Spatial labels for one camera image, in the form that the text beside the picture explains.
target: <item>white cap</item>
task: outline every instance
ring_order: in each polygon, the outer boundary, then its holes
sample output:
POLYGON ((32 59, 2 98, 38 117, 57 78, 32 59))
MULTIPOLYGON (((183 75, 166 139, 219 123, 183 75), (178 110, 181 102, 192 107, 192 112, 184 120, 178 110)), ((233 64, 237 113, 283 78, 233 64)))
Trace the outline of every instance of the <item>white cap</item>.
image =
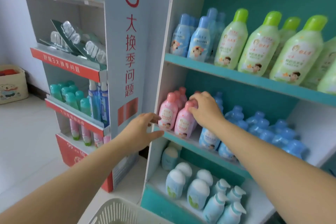
POLYGON ((167 154, 169 157, 172 157, 172 158, 179 157, 179 153, 174 147, 167 147, 163 153, 167 154))
POLYGON ((221 187, 224 187, 224 188, 230 188, 231 187, 231 185, 225 179, 220 179, 218 182, 219 182, 221 187))
POLYGON ((107 91, 107 82, 101 82, 101 90, 107 91))
POLYGON ((215 195, 215 199, 216 199, 216 202, 217 203, 220 203, 220 204, 224 204, 225 201, 228 201, 229 199, 225 196, 224 193, 222 192, 218 192, 216 195, 215 195))
POLYGON ((234 202, 233 204, 231 204, 231 207, 229 209, 232 211, 232 214, 234 215, 240 216, 242 213, 246 214, 246 210, 239 202, 234 202))
POLYGON ((178 150, 178 151, 180 151, 180 150, 182 150, 182 146, 181 145, 179 145, 179 144, 177 144, 177 143, 174 143, 174 142, 170 142, 169 144, 168 144, 168 146, 169 147, 174 147, 176 150, 178 150))
POLYGON ((234 191, 240 196, 246 195, 246 192, 239 186, 235 186, 234 191))
POLYGON ((190 186, 207 197, 210 195, 210 187, 205 181, 201 179, 193 180, 190 186))
POLYGON ((213 184, 212 175, 211 175, 211 173, 208 170, 205 170, 205 169, 199 170, 197 172, 196 177, 198 179, 204 180, 208 184, 209 187, 211 187, 212 184, 213 184))
POLYGON ((192 171, 190 165, 188 163, 185 163, 185 162, 179 163, 175 167, 175 169, 180 170, 187 177, 191 177, 191 175, 193 174, 193 171, 192 171))
POLYGON ((96 83, 93 80, 89 80, 89 90, 96 90, 96 83))
POLYGON ((168 175, 179 184, 184 185, 186 183, 186 177, 180 170, 173 169, 168 175))

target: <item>teal shelf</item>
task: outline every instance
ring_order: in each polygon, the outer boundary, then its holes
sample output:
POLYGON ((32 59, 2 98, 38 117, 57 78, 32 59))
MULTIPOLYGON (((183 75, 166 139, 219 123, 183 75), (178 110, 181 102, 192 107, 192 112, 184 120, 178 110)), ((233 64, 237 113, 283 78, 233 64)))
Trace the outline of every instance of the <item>teal shelf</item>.
POLYGON ((336 96, 325 94, 319 91, 310 90, 283 82, 276 82, 267 78, 241 73, 236 70, 217 67, 209 63, 203 63, 169 53, 166 53, 165 61, 203 73, 212 74, 214 76, 245 83, 299 99, 336 107, 336 96))
MULTIPOLYGON (((154 125, 154 131, 161 130, 158 125, 154 125)), ((224 158, 221 158, 217 151, 210 151, 201 147, 198 143, 201 135, 201 127, 197 128, 187 140, 176 136, 173 132, 165 131, 164 138, 181 145, 182 147, 232 171, 233 173, 240 175, 244 178, 252 179, 252 176, 243 167, 237 163, 230 162, 224 158)))

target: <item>basket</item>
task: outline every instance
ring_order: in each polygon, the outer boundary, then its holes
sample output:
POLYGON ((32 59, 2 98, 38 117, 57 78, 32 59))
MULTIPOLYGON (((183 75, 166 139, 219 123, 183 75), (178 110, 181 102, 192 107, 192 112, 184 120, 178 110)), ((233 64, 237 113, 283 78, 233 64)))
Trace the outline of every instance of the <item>basket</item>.
POLYGON ((28 97, 25 71, 14 65, 0 65, 0 71, 14 69, 17 74, 0 76, 0 105, 28 97))
POLYGON ((122 198, 106 201, 89 224, 173 224, 122 198))

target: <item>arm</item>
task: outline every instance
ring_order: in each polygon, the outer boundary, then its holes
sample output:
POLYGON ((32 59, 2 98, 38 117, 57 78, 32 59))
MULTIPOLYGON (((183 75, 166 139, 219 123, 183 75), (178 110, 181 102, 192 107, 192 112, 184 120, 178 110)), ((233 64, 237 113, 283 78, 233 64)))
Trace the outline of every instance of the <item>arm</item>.
POLYGON ((0 214, 0 223, 78 223, 120 160, 163 136, 163 131, 146 132, 149 122, 159 119, 153 113, 139 115, 109 143, 0 214))
POLYGON ((235 154, 287 223, 334 223, 336 179, 225 120, 207 92, 194 94, 197 122, 235 154))

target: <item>right hand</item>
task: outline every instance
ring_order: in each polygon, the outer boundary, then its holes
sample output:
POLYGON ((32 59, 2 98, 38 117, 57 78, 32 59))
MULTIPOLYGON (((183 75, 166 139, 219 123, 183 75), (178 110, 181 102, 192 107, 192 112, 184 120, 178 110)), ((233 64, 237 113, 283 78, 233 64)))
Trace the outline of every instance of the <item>right hand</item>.
POLYGON ((198 109, 191 107, 189 111, 202 127, 212 130, 211 126, 214 125, 214 121, 224 119, 216 101, 208 92, 195 93, 190 97, 190 100, 192 99, 197 100, 198 109))

